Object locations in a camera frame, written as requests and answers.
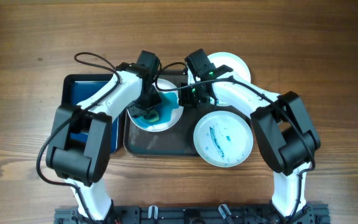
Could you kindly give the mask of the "yellow green round sponge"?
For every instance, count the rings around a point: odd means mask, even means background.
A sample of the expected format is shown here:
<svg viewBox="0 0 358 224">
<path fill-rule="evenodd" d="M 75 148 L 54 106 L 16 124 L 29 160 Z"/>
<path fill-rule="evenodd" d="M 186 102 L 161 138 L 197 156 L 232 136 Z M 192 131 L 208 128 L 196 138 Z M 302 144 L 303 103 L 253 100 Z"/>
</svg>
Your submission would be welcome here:
<svg viewBox="0 0 358 224">
<path fill-rule="evenodd" d="M 143 116 L 143 118 L 148 123 L 154 123 L 160 119 L 160 116 L 157 110 L 150 110 L 147 114 Z"/>
</svg>

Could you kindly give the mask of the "white plate blue puddle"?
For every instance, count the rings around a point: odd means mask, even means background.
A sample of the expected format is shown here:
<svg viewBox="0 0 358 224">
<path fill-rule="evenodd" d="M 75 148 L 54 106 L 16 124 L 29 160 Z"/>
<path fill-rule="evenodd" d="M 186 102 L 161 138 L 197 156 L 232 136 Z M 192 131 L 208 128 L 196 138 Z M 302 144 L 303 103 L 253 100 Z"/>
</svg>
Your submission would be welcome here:
<svg viewBox="0 0 358 224">
<path fill-rule="evenodd" d="M 158 121 L 146 121 L 143 117 L 133 118 L 130 120 L 140 129 L 148 132 L 166 131 L 173 127 L 181 118 L 184 107 L 178 104 L 177 91 L 159 91 L 162 98 L 161 104 L 157 105 L 156 110 L 159 115 Z"/>
</svg>

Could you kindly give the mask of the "white plate long blue streak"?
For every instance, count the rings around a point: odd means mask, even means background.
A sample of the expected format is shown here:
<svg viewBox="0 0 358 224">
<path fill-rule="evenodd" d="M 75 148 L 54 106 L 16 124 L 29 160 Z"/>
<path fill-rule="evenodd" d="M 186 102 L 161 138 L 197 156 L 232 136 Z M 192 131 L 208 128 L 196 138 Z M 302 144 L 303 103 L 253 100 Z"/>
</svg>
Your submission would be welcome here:
<svg viewBox="0 0 358 224">
<path fill-rule="evenodd" d="M 234 167 L 250 155 L 254 138 L 248 123 L 229 111 L 213 111 L 196 124 L 193 142 L 197 153 L 209 164 Z"/>
</svg>

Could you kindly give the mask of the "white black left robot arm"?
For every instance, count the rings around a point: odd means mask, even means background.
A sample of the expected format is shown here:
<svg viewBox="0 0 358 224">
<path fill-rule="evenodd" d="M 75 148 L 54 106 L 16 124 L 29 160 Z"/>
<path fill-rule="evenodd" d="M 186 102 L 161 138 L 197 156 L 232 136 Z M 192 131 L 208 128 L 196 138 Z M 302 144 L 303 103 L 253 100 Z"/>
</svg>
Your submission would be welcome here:
<svg viewBox="0 0 358 224">
<path fill-rule="evenodd" d="M 114 205 L 107 194 L 106 171 L 113 121 L 128 107 L 143 115 L 160 102 L 153 87 L 159 62 L 122 63 L 98 92 L 78 105 L 60 105 L 51 135 L 39 154 L 47 167 L 63 179 L 78 202 L 80 220 L 85 223 L 117 223 Z"/>
</svg>

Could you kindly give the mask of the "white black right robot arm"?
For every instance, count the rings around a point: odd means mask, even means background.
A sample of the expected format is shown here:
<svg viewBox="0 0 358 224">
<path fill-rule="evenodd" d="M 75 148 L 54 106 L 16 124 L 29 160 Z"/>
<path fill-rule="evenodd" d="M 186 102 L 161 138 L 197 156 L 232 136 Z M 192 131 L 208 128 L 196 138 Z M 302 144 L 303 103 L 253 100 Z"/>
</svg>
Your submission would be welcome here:
<svg viewBox="0 0 358 224">
<path fill-rule="evenodd" d="M 179 104 L 198 105 L 212 97 L 249 117 L 260 154 L 273 170 L 273 206 L 287 220 L 294 219 L 306 204 L 306 173 L 314 170 L 314 154 L 321 146 L 300 96 L 263 90 L 226 65 L 192 74 L 200 80 L 179 88 Z"/>
</svg>

